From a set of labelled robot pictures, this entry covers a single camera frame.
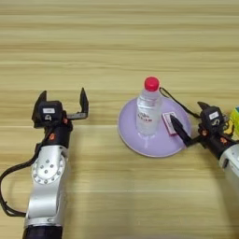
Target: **purple plate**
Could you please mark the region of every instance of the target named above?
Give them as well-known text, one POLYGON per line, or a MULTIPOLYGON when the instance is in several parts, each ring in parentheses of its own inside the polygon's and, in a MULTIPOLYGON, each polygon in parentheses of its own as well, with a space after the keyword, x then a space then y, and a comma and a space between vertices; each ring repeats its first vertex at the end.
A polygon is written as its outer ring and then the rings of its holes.
MULTIPOLYGON (((176 154, 185 145, 178 135, 171 136, 163 122, 159 130, 152 136, 143 136, 136 129, 136 102, 133 99, 120 111, 118 128, 124 143, 139 154, 148 157, 163 158, 176 154)), ((184 109, 171 99, 162 98, 162 113, 174 111, 186 132, 190 135, 190 119, 184 109)))

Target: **wire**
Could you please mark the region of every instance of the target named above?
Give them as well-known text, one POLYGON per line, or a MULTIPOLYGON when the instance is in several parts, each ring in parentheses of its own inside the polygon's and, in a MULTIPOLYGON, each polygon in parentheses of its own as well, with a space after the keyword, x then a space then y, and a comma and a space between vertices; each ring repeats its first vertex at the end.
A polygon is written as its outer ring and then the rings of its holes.
POLYGON ((192 111, 190 111, 188 108, 186 108, 184 105, 182 105, 180 102, 177 101, 177 99, 168 91, 166 90, 165 88, 163 87, 160 87, 160 92, 161 94, 164 96, 164 97, 167 97, 167 98, 172 98, 176 103, 178 103, 188 114, 192 115, 194 118, 196 119, 200 119, 200 115, 196 114, 196 113, 193 113, 192 111))
POLYGON ((6 171, 0 176, 0 204, 2 205, 4 212, 8 216, 10 216, 10 217, 22 217, 22 218, 25 218, 26 213, 14 210, 10 206, 7 205, 7 202, 4 200, 4 197, 3 197, 3 194, 2 194, 2 182, 3 182, 3 179, 6 176, 8 176, 9 174, 11 174, 11 173, 19 171, 20 169, 24 169, 26 167, 30 167, 36 161, 41 148, 46 144, 47 140, 49 139, 50 134, 54 131, 54 129, 55 129, 55 127, 52 127, 46 133, 44 139, 39 144, 39 146, 36 149, 35 154, 34 154, 34 156, 33 156, 33 158, 31 160, 29 160, 27 162, 23 162, 23 163, 17 164, 15 166, 12 166, 12 167, 6 169, 6 171))

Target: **wooden table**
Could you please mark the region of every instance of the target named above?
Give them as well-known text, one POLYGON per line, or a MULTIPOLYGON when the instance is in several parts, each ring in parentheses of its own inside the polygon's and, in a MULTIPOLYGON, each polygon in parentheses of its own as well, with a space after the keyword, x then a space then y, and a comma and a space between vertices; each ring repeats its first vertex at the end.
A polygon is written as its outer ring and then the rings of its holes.
MULTIPOLYGON (((120 109, 147 76, 194 111, 201 100, 230 113, 238 12, 237 0, 1 0, 0 171, 29 159, 43 137, 31 122, 39 93, 75 112, 85 87, 91 115, 72 135, 64 238, 239 238, 238 198, 207 150, 152 160, 117 132, 120 109)), ((30 169, 3 186, 8 203, 26 210, 30 169)), ((21 238, 22 226, 0 211, 1 238, 21 238)))

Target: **bottle cap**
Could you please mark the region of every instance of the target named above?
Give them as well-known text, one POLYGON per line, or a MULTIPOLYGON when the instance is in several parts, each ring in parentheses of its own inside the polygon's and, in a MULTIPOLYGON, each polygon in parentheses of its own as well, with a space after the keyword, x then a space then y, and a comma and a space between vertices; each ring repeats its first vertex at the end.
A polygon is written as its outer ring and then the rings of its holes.
POLYGON ((160 87, 160 81, 156 77, 147 77, 145 81, 145 89, 147 91, 157 91, 160 87))

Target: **sticker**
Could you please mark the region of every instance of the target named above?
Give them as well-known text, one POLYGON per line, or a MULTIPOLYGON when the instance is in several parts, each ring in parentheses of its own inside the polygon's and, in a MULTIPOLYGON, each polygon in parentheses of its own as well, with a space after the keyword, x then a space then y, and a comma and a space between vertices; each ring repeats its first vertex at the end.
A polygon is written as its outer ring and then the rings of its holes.
POLYGON ((55 109, 54 108, 43 108, 43 113, 44 114, 55 114, 55 109))
POLYGON ((218 117, 219 116, 219 113, 216 111, 215 113, 212 113, 211 115, 209 115, 209 118, 211 120, 213 120, 214 118, 218 117))

